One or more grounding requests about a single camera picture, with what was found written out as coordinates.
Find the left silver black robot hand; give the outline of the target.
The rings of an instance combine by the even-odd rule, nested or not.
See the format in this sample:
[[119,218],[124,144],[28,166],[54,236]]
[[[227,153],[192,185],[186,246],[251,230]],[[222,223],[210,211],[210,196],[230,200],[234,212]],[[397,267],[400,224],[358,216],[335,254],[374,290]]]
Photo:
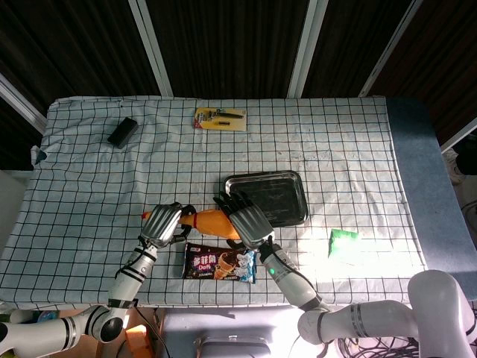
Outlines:
[[192,205],[158,204],[146,218],[139,234],[139,240],[156,248],[163,248],[178,242],[185,242],[192,230],[191,224],[181,224],[180,219],[195,214]]

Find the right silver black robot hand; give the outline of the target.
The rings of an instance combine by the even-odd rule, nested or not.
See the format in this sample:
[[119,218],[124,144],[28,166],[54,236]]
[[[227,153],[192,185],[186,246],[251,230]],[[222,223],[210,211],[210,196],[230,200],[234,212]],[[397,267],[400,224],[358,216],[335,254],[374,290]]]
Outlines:
[[244,192],[219,192],[213,198],[229,219],[244,246],[257,251],[265,243],[272,243],[275,232],[262,210]]

